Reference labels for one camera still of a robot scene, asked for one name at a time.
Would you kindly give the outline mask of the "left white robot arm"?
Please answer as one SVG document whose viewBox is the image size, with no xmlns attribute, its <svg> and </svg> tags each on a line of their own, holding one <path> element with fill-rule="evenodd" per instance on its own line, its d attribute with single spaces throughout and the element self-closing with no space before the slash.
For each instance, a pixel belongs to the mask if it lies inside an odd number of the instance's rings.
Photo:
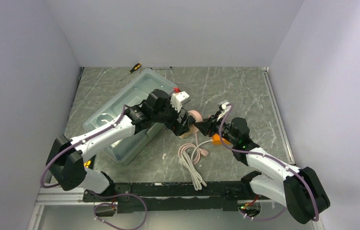
<svg viewBox="0 0 360 230">
<path fill-rule="evenodd" d="M 164 124 L 176 136 L 190 131 L 195 122 L 183 105 L 189 100 L 185 91 L 168 94 L 155 89 L 141 103 L 123 105 L 121 114 L 113 121 L 78 137 L 55 139 L 45 172 L 56 179 L 56 186 L 65 191 L 83 188 L 95 192 L 102 201 L 109 201 L 115 193 L 113 180 L 104 172 L 85 167 L 84 163 L 109 145 L 149 129 L 154 124 Z"/>
</svg>

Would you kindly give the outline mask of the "beige cube socket adapter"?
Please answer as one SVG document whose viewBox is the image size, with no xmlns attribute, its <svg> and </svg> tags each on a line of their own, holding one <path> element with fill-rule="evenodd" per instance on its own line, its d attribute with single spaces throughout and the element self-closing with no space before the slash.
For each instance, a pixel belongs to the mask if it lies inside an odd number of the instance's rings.
<svg viewBox="0 0 360 230">
<path fill-rule="evenodd" d="M 197 133 L 199 130 L 194 125 L 189 126 L 189 131 L 185 132 L 184 134 L 180 135 L 179 138 L 184 139 L 189 137 L 190 135 L 193 135 Z"/>
</svg>

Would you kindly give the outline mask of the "round pink power socket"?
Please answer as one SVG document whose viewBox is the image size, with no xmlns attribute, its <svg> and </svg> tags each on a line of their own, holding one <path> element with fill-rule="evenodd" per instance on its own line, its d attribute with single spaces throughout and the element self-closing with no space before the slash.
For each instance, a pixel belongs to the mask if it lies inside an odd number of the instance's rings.
<svg viewBox="0 0 360 230">
<path fill-rule="evenodd" d="M 202 122 L 203 121 L 202 115 L 196 110 L 189 110 L 188 114 L 191 115 L 193 117 L 193 119 L 194 119 L 192 124 L 194 124 L 196 122 Z"/>
</svg>

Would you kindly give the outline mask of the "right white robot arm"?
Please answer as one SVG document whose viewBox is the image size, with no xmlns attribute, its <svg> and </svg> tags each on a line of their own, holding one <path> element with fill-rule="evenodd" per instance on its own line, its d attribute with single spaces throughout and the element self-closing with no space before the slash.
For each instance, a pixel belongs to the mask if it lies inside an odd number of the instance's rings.
<svg viewBox="0 0 360 230">
<path fill-rule="evenodd" d="M 219 136 L 219 141 L 246 166 L 256 169 L 243 179 L 241 194 L 247 199 L 263 195 L 283 205 L 299 223 L 319 221 L 320 213 L 330 207 L 330 200 L 310 167 L 287 164 L 256 144 L 250 138 L 247 122 L 241 117 L 225 123 L 225 115 L 203 119 L 196 114 L 193 124 L 205 136 Z"/>
</svg>

